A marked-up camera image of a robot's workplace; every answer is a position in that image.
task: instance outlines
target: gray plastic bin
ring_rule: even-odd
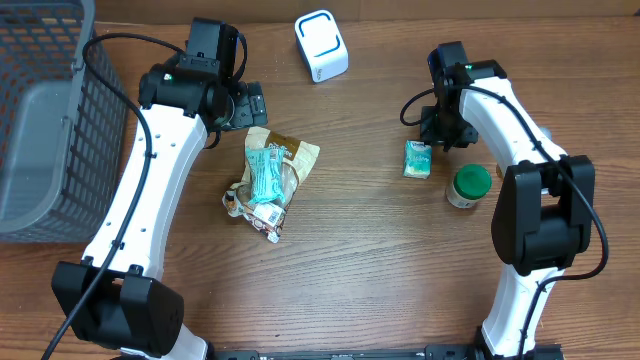
[[[0,3],[0,240],[87,241],[109,209],[127,111],[85,72],[94,18],[91,0]]]

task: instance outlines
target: jar lid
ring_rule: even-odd
[[[480,165],[465,165],[453,179],[453,186],[463,198],[478,200],[491,189],[491,175]]]

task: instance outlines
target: teal package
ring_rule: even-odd
[[[282,148],[245,149],[249,169],[251,169],[250,205],[262,204],[279,199],[285,202],[282,192],[280,169],[284,159]]]
[[[404,148],[404,176],[426,179],[431,174],[431,146],[407,141]]]

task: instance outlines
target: teal box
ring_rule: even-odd
[[[404,176],[426,179],[431,174],[431,146],[407,141],[404,147]]]

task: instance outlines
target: wooden table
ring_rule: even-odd
[[[343,23],[350,68],[320,85],[311,84],[292,27],[240,26],[249,42],[244,79],[262,82],[269,128],[319,145],[320,157],[274,245],[230,218],[220,201],[242,174],[246,131],[224,134],[216,150],[199,155],[173,220],[163,279],[184,296],[191,330],[218,349],[259,351],[471,341],[501,269],[489,229],[500,181],[494,175],[475,210],[453,208],[444,188],[457,167],[475,162],[493,172],[495,161],[484,144],[436,151],[430,179],[403,178],[404,142],[418,129],[398,121],[402,105],[431,86],[428,53],[462,40],[472,61],[498,60],[538,124],[597,168],[609,266],[593,280],[554,289],[537,340],[561,343],[570,360],[637,359],[640,19]],[[99,31],[183,44],[189,27]],[[106,47],[132,97],[142,73],[169,56],[133,40]],[[410,113],[415,118],[419,106]],[[127,156],[133,129],[130,121]],[[0,359],[40,358],[63,320],[50,290],[54,267],[78,261],[84,247],[0,245]],[[568,273],[590,270],[599,257],[594,235]],[[54,358],[110,355],[68,333]]]

